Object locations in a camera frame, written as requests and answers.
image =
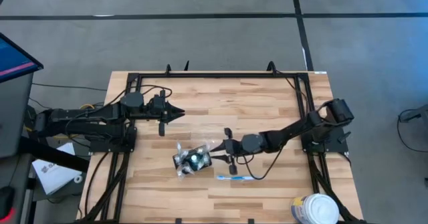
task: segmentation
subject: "wooden table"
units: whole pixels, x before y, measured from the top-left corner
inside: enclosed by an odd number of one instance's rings
[[[126,85],[128,72],[113,72],[106,102]],[[317,106],[332,99],[326,74],[309,73],[312,95]],[[138,138],[130,155],[120,222],[123,223],[295,223],[290,213],[294,197],[312,194],[308,159],[299,138],[287,143],[276,164],[262,181],[218,181],[228,175],[228,165],[214,160],[213,166],[177,178],[172,155],[177,142],[183,148],[202,144],[216,147],[225,138],[223,129],[232,129],[234,138],[264,130],[281,129],[300,119],[295,91],[282,78],[153,78],[143,84],[157,84],[173,89],[169,102],[186,111],[186,116],[165,126],[165,136],[158,136],[155,121],[136,121]],[[152,98],[157,91],[144,96]],[[90,161],[88,177],[102,153]],[[249,164],[255,175],[262,175],[276,154],[258,154]],[[111,154],[96,173],[89,196],[95,205],[106,187]],[[334,191],[353,215],[362,218],[349,163],[334,153],[327,155],[328,170]],[[238,165],[239,175],[248,175]],[[86,179],[84,192],[88,188]],[[85,194],[80,208],[83,210]],[[109,217],[114,212],[116,193],[110,200]]]

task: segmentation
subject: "gray floor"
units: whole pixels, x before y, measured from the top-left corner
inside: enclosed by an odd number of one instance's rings
[[[428,0],[300,0],[304,13],[428,11]],[[292,0],[4,0],[0,15],[288,12]],[[347,128],[362,211],[374,223],[428,218],[428,154],[398,139],[397,114],[428,104],[428,19],[306,19],[315,70],[329,73],[336,97],[355,115]],[[34,81],[106,88],[112,70],[305,70],[295,19],[0,21],[0,31],[45,64]],[[104,93],[34,86],[54,108],[99,102]],[[420,122],[402,125],[414,148],[428,149]],[[41,202],[37,223],[71,221],[78,198]]]

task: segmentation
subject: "computer screen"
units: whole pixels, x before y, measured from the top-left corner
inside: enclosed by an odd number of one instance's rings
[[[43,65],[0,34],[0,82],[43,68]]]

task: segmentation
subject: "white jar lid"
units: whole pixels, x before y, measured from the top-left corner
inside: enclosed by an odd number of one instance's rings
[[[312,224],[336,224],[339,220],[339,208],[328,195],[310,195],[305,200],[304,208]]]

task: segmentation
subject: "plastic container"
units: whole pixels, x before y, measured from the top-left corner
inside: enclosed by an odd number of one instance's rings
[[[302,224],[336,224],[339,219],[337,204],[323,194],[296,197],[291,210],[294,219]]]

